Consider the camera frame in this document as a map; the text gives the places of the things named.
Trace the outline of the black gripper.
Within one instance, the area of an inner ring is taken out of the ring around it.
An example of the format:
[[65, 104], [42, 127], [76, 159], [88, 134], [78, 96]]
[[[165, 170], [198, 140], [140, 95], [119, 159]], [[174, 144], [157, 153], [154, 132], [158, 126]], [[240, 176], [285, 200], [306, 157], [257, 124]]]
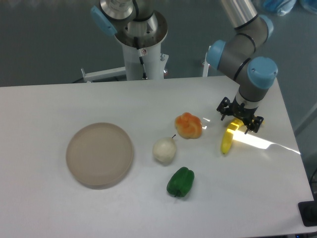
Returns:
[[257, 133], [264, 118], [255, 116], [255, 112], [259, 107], [259, 102], [251, 102], [243, 97], [236, 96], [232, 101], [224, 97], [217, 107], [217, 111], [221, 114], [221, 119], [224, 120], [226, 116], [234, 116], [244, 122], [247, 134], [249, 131]]

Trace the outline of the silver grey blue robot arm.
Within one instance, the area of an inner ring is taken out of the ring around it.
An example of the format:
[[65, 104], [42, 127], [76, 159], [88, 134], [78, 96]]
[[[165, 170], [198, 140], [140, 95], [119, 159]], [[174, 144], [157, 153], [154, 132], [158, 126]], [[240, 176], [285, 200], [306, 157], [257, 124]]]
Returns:
[[[254, 58], [253, 54], [271, 36], [273, 24], [258, 15], [249, 0], [223, 0], [221, 5], [236, 34], [228, 42], [214, 42], [206, 62], [238, 83], [239, 89], [233, 101], [224, 98], [217, 110], [224, 117], [240, 119], [247, 131], [257, 132], [264, 119], [255, 112], [273, 85], [278, 68], [270, 58]], [[100, 30], [122, 45], [128, 80], [163, 78], [160, 45], [168, 26], [151, 0], [102, 0], [90, 13]]]

